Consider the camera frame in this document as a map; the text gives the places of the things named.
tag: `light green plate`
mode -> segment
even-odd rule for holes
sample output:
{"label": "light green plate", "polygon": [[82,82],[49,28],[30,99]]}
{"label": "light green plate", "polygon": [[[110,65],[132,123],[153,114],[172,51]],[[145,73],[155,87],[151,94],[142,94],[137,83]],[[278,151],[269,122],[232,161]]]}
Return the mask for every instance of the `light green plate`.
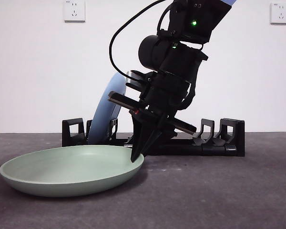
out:
{"label": "light green plate", "polygon": [[131,149],[120,146],[71,146],[16,157],[0,167],[6,182],[43,197],[74,197],[101,192],[129,180],[144,157],[132,163]]}

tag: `black cable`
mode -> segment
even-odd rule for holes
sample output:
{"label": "black cable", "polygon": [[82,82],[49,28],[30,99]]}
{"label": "black cable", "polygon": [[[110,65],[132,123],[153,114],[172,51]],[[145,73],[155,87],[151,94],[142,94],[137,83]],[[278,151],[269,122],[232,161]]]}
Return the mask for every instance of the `black cable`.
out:
{"label": "black cable", "polygon": [[110,41],[110,44],[109,44],[109,57],[110,57],[110,61],[111,61],[111,64],[113,65],[113,67],[120,73],[122,74],[123,76],[131,79],[131,80],[134,80],[134,81],[137,81],[139,82],[140,80],[138,79],[135,79],[135,78],[132,78],[130,76],[128,76],[127,74],[123,73],[115,64],[114,64],[114,61],[113,61],[113,58],[112,58],[112,45],[113,45],[113,42],[116,38],[116,36],[123,30],[126,28],[126,26],[128,26],[133,20],[135,20],[137,17],[139,17],[141,14],[143,14],[145,11],[147,11],[148,9],[150,9],[151,7],[163,2],[163,1],[166,1],[166,0],[158,0],[158,1],[155,1],[154,3],[150,4],[149,6],[145,7],[143,10],[141,10],[140,12],[138,12],[136,15],[134,15],[132,18],[130,18],[121,28],[118,29],[117,32],[115,32],[115,34],[113,35],[111,41]]}
{"label": "black cable", "polygon": [[168,11],[170,11],[170,10],[172,9],[172,6],[173,6],[174,3],[175,3],[175,1],[174,1],[171,5],[169,5],[169,6],[165,9],[165,11],[163,12],[163,14],[161,15],[161,18],[160,18],[159,23],[158,23],[158,26],[157,26],[157,31],[160,31],[160,29],[161,29],[161,24],[162,24],[162,21],[163,21],[164,17],[165,17],[166,14],[168,13]]}

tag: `green led light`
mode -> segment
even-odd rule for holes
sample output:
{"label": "green led light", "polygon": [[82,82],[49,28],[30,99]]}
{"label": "green led light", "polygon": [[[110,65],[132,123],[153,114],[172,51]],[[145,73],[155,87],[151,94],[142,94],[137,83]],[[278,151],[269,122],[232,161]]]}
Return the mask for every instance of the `green led light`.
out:
{"label": "green led light", "polygon": [[192,21],[192,22],[191,22],[191,25],[192,25],[192,26],[196,26],[196,25],[197,25],[197,21],[196,21],[196,20]]}

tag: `light blue plate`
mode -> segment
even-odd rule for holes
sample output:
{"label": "light blue plate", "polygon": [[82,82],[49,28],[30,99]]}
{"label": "light blue plate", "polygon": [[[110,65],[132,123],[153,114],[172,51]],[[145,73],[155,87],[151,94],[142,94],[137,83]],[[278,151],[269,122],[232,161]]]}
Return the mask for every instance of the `light blue plate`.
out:
{"label": "light blue plate", "polygon": [[88,136],[89,145],[100,145],[107,140],[109,136],[109,122],[110,120],[118,118],[121,109],[121,106],[108,101],[108,94],[111,91],[125,94],[125,84],[125,77],[116,73],[107,85],[96,112],[94,113]]}

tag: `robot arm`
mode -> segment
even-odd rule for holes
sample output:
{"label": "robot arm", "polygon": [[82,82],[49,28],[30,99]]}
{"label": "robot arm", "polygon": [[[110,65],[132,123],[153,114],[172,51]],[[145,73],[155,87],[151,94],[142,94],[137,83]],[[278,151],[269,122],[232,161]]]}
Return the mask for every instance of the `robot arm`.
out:
{"label": "robot arm", "polygon": [[[175,115],[191,104],[198,68],[208,57],[202,48],[194,49],[181,42],[202,46],[209,42],[213,29],[229,12],[233,2],[235,0],[174,0],[160,18],[157,35],[142,41],[139,59],[152,72],[143,74],[132,71],[131,76],[127,76],[131,81],[126,84],[141,92],[140,100],[135,101],[116,92],[109,94],[109,101],[129,109],[133,118],[131,161],[135,161],[140,154],[147,155],[176,136],[175,129],[191,135],[196,132],[196,127],[176,119]],[[169,27],[163,30],[161,23],[168,12]],[[110,58],[113,62],[112,43]]]}

